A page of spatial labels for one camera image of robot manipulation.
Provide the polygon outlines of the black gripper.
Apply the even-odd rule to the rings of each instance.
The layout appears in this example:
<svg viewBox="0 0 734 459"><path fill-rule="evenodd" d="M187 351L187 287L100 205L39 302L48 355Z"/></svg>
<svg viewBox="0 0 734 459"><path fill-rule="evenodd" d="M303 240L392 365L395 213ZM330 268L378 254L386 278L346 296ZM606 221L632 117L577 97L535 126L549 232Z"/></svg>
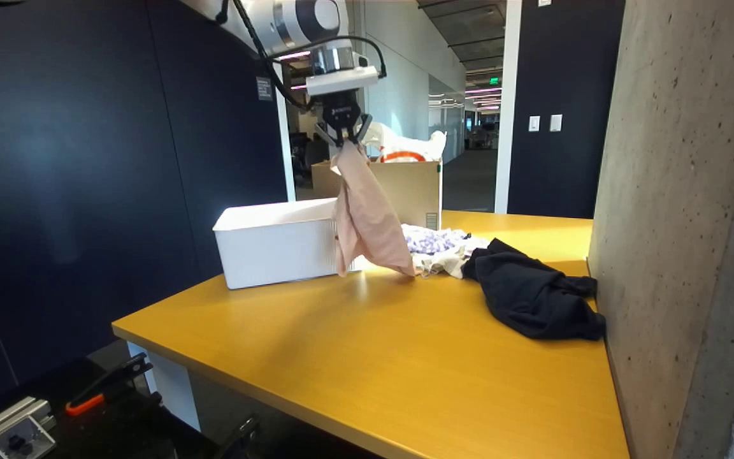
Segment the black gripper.
<svg viewBox="0 0 734 459"><path fill-rule="evenodd" d="M321 93L314 98L319 134L341 148L344 143L360 143L373 117L356 103L355 92Z"/></svg>

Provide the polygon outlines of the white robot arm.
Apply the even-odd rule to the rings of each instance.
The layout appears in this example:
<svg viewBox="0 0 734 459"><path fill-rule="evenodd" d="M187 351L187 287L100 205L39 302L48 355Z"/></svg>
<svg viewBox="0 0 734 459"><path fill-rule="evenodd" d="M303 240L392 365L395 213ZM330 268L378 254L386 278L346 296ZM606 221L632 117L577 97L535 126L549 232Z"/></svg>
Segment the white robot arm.
<svg viewBox="0 0 734 459"><path fill-rule="evenodd" d="M360 92L388 77L386 55L350 29L346 0L182 0L232 32L268 69L272 86L317 117L337 148L360 143L373 117Z"/></svg>

